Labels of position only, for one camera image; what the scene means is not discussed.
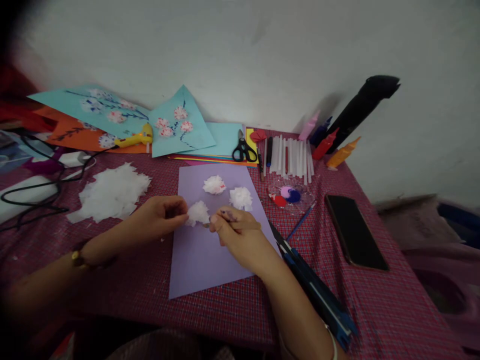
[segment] checkered tablecloth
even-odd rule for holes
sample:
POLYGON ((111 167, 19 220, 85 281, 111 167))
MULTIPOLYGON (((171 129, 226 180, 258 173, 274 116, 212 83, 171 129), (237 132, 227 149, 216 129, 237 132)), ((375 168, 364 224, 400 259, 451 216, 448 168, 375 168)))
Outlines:
MULTIPOLYGON (((268 131, 268 135, 278 133, 268 131)), ((147 154, 105 153, 87 176, 63 186, 57 204, 80 208, 78 194, 92 175, 131 162, 152 177, 144 203, 154 195, 177 193, 182 160, 151 158, 147 154)), ((349 309, 359 329, 349 355, 352 359, 459 359, 463 353, 454 335, 405 261, 374 207, 346 164, 329 171, 314 161, 310 191, 318 200, 291 240, 319 277, 349 309), (324 197, 344 195, 355 199, 370 227, 390 272, 350 266, 342 255, 324 197)), ((260 182, 257 169, 249 169, 267 217, 286 238, 301 216, 276 207, 267 197, 273 178, 260 182)), ((0 179, 0 189, 29 177, 18 169, 0 179)), ((109 229, 119 220, 101 223, 85 220, 69 224, 56 215, 0 233, 0 279, 4 286, 67 253, 72 246, 109 229)), ((172 326, 223 339, 238 345, 272 349, 277 328, 265 288, 256 276, 168 300, 172 241, 152 243, 122 256, 115 266, 97 271, 80 287, 77 306, 84 312, 172 326)))

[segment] power cord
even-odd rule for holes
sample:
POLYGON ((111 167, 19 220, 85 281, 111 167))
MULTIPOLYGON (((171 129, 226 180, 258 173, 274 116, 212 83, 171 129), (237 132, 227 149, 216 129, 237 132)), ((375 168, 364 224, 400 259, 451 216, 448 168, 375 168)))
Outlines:
POLYGON ((70 183, 70 182, 74 182, 74 181, 79 181, 83 178, 84 176, 84 173, 85 173, 85 170, 87 169, 87 166, 88 164, 93 160, 95 159, 96 156, 108 151, 108 150, 113 150, 113 149, 118 149, 119 146, 115 145, 113 147, 109 147, 109 148, 106 148, 105 150, 102 150, 102 151, 99 151, 97 153, 95 153, 94 155, 90 156, 86 161, 85 163, 83 164, 83 166, 81 167, 81 172, 80 172, 80 175, 78 177, 69 177, 67 176, 66 178, 63 178, 62 179, 62 175, 64 174, 65 170, 66 170, 66 167, 65 165, 60 162, 59 160, 53 158, 52 156, 50 155, 47 155, 41 151, 39 151, 38 149, 34 148, 28 141, 27 139, 32 139, 32 140, 38 140, 38 141, 41 141, 42 143, 46 144, 47 146, 51 146, 50 144, 48 144, 47 142, 35 137, 35 136, 32 136, 32 135, 22 135, 20 136, 22 142, 28 146, 30 149, 32 149, 33 151, 35 151, 37 154, 40 154, 50 160, 53 160, 55 161, 57 164, 59 164, 61 166, 61 170, 56 178, 56 180, 54 181, 51 181, 51 182, 47 182, 47 183, 43 183, 43 184, 38 184, 38 185, 32 185, 32 186, 25 186, 25 187, 19 187, 19 188, 16 188, 16 189, 13 189, 13 190, 10 190, 10 191, 7 191, 5 192, 4 194, 2 194, 0 196, 0 200, 2 200, 3 202, 5 203, 8 203, 8 204, 13 204, 13 205, 21 205, 21 206, 29 206, 29 208, 25 211, 23 211, 21 214, 18 215, 18 219, 16 221, 16 224, 13 225, 13 226, 8 226, 8 227, 5 227, 5 228, 0 228, 0 233, 1 232, 4 232, 4 231, 7 231, 7 230, 11 230, 11 229, 14 229, 16 228, 17 230, 20 230, 20 228, 23 226, 23 225, 26 225, 26 224, 30 224, 30 223, 33 223, 37 220, 40 220, 40 219, 43 219, 43 218, 46 218, 46 217, 49 217, 49 216, 53 216, 53 215, 57 215, 57 214, 62 214, 62 213, 66 213, 68 211, 70 211, 70 209, 68 207, 58 207, 58 206, 54 206, 53 203, 59 198, 61 192, 62 192, 62 187, 61 187, 61 184, 63 183, 70 183), (12 200, 8 200, 5 198, 6 195, 8 194, 12 194, 12 193, 16 193, 16 192, 19 192, 19 191, 23 191, 23 190, 28 190, 28 189, 34 189, 34 188, 40 188, 40 187, 43 187, 43 186, 48 186, 48 185, 55 185, 56 186, 56 189, 57 189, 57 192, 50 196, 49 198, 46 198, 45 200, 43 201, 40 201, 40 202, 36 202, 36 203, 30 203, 30 202, 20 202, 20 201, 12 201, 12 200), (26 221, 22 221, 25 217, 25 215, 27 214, 30 214, 31 212, 37 210, 37 209, 46 209, 46 210, 52 210, 46 214, 42 214, 42 215, 39 215, 39 216, 36 216, 30 220, 26 220, 26 221))

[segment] smartphone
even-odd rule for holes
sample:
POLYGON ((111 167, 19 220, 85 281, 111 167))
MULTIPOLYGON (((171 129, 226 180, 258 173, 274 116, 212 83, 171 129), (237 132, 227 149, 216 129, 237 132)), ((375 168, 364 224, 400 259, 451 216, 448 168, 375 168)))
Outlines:
POLYGON ((325 201, 348 263, 389 271, 389 265, 380 252, 355 200, 346 196, 326 195, 325 201))

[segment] black scissors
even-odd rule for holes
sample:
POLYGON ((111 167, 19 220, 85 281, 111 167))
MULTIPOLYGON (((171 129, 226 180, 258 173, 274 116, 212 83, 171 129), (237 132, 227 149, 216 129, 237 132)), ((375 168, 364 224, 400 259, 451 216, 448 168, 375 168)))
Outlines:
POLYGON ((247 141, 244 138, 244 133, 242 132, 242 130, 238 130, 238 145, 236 146, 235 150, 233 150, 233 152, 231 153, 231 157, 233 160, 239 163, 244 160, 244 156, 251 163, 254 163, 257 161, 257 153, 247 144, 247 141), (253 153, 255 158, 253 158, 250 155, 250 152, 253 153))

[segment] right hand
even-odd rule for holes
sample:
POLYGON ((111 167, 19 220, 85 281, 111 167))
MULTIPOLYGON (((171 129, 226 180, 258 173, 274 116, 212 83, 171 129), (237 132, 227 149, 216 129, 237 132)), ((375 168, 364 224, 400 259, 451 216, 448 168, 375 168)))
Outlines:
POLYGON ((220 245, 226 246, 244 268, 262 277, 281 260, 261 230, 233 230, 229 222, 255 222, 254 216, 231 206, 222 206, 210 217, 210 232, 218 233, 220 245))

